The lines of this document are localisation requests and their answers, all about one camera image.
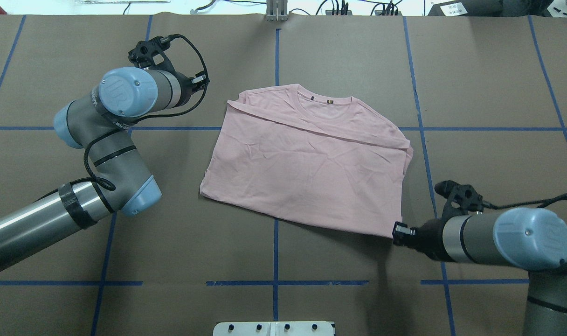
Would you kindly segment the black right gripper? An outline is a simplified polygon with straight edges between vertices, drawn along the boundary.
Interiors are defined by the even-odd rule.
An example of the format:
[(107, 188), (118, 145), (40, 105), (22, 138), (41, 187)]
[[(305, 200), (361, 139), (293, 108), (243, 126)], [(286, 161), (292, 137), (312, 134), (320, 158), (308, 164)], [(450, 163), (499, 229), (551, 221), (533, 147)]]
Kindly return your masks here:
[(444, 228), (444, 221), (439, 219), (431, 219), (417, 228), (396, 221), (392, 231), (393, 244), (416, 250), (433, 261), (447, 261), (442, 238)]

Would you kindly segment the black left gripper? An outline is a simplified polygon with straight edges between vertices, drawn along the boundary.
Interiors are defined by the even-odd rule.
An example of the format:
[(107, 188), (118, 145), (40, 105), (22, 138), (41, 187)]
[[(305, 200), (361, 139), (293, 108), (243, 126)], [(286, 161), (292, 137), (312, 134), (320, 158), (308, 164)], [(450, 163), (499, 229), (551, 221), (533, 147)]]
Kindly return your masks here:
[(188, 77), (179, 72), (180, 99), (179, 106), (187, 104), (190, 98), (201, 91), (203, 94), (207, 92), (207, 86), (210, 83), (209, 76), (206, 72), (199, 72), (193, 77)]

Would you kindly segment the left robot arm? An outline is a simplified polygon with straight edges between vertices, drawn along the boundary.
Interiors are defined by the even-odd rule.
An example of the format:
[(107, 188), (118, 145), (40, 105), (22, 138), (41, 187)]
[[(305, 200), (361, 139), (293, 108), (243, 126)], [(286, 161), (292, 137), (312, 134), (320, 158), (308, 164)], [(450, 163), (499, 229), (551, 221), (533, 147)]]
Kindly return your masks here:
[(186, 77), (166, 64), (111, 70), (56, 113), (58, 138), (79, 151), (83, 176), (0, 219), (0, 273), (117, 212), (134, 216), (161, 198), (129, 129), (165, 118), (191, 96), (207, 93), (204, 70)]

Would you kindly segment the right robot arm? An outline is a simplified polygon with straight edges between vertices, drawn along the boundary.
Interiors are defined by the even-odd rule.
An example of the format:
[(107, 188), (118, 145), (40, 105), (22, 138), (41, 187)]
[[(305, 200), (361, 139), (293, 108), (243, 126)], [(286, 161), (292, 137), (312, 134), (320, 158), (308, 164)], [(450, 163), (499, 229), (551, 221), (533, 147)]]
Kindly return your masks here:
[(394, 244), (440, 262), (511, 266), (528, 272), (522, 334), (567, 336), (567, 224), (542, 208), (395, 223)]

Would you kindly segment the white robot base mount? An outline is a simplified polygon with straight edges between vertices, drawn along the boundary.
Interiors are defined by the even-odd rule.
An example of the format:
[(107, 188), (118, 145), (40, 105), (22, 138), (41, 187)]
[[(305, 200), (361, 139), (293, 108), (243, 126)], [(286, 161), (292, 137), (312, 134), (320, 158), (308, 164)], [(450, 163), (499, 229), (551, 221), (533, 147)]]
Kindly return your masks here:
[(336, 336), (334, 322), (329, 321), (253, 321), (220, 322), (214, 336)]

